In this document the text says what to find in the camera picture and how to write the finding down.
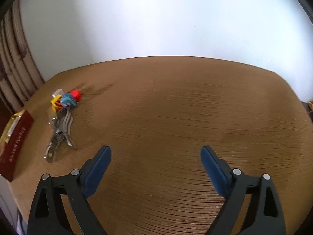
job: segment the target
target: bunch of keys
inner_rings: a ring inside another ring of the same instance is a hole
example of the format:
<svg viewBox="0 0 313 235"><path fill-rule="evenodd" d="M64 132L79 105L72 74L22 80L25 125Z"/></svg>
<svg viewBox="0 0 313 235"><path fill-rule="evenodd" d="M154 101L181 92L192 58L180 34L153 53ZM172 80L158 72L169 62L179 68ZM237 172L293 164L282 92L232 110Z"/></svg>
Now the bunch of keys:
<svg viewBox="0 0 313 235"><path fill-rule="evenodd" d="M59 110L52 121L48 123L53 125L53 135L44 153L44 158L49 163L52 163L55 160L56 150L62 141L66 141L70 147L76 149L76 146L70 137L72 122L73 117L71 112L67 109L62 109Z"/></svg>

